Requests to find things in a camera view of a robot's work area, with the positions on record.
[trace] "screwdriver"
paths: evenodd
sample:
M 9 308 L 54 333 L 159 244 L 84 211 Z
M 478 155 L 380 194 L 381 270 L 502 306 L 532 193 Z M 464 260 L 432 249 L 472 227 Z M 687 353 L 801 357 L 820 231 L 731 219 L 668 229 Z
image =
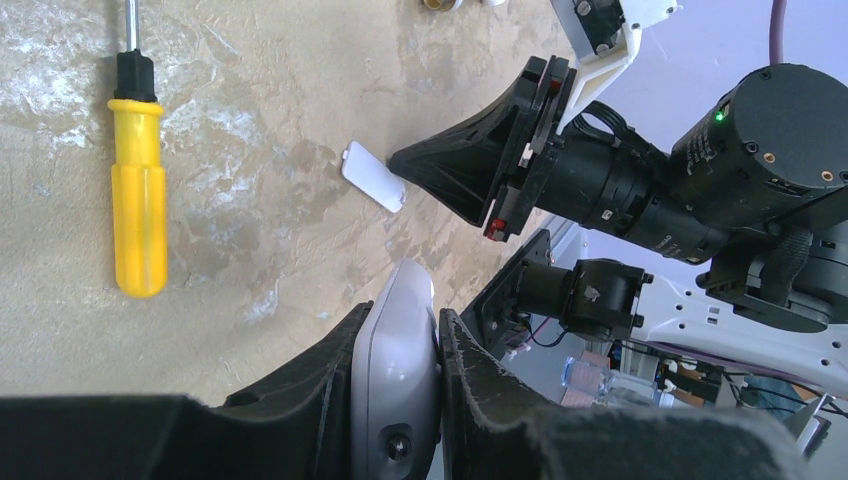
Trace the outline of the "screwdriver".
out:
M 168 280 L 165 169 L 159 163 L 159 118 L 153 61 L 141 54 L 137 0 L 126 0 L 127 51 L 118 53 L 118 85 L 107 103 L 115 116 L 112 207 L 115 279 L 129 296 L 159 293 Z

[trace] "yellow screwdriver handle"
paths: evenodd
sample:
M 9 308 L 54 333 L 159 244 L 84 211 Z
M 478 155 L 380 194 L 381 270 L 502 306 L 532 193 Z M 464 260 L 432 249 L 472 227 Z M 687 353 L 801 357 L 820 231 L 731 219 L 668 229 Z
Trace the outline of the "yellow screwdriver handle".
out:
M 156 103 L 112 99 L 116 162 L 112 166 L 115 278 L 127 295 L 146 298 L 168 281 L 165 169 L 159 163 Z

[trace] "screw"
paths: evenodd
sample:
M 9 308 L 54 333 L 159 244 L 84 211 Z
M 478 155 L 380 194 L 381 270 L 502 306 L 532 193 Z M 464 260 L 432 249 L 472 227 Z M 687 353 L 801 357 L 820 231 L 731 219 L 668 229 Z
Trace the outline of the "screw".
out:
M 577 15 L 581 17 L 585 17 L 589 15 L 589 12 L 592 11 L 592 6 L 589 5 L 589 2 L 583 1 L 577 4 Z
M 409 438 L 400 433 L 392 435 L 386 442 L 386 453 L 392 460 L 403 460 L 409 455 Z

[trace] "white plastic frame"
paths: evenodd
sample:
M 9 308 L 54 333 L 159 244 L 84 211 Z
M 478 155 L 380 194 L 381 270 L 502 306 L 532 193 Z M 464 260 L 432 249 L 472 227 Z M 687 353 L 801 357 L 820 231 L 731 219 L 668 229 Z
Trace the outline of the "white plastic frame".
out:
M 633 63 L 642 45 L 642 30 L 677 10 L 677 0 L 619 0 L 619 3 L 624 12 L 621 40 L 602 56 L 578 59 L 574 85 L 557 125 L 557 135 Z
M 663 277 L 642 287 L 637 313 L 645 317 L 631 339 L 665 343 L 806 380 L 848 397 L 848 325 L 793 333 L 733 313 L 733 307 Z

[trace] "white robot bracket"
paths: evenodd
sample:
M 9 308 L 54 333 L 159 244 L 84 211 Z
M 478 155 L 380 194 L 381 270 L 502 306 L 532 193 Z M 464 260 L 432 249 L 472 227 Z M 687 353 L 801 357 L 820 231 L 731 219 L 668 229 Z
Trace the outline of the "white robot bracket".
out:
M 609 87 L 633 63 L 642 44 L 642 31 L 677 10 L 677 0 L 619 0 L 623 23 L 614 47 L 600 52 L 589 45 L 579 16 L 591 12 L 594 2 L 551 0 L 575 53 L 577 73 L 556 133 Z
M 772 328 L 660 276 L 642 286 L 636 312 L 644 324 L 633 329 L 632 341 L 848 396 L 848 325 L 819 333 Z

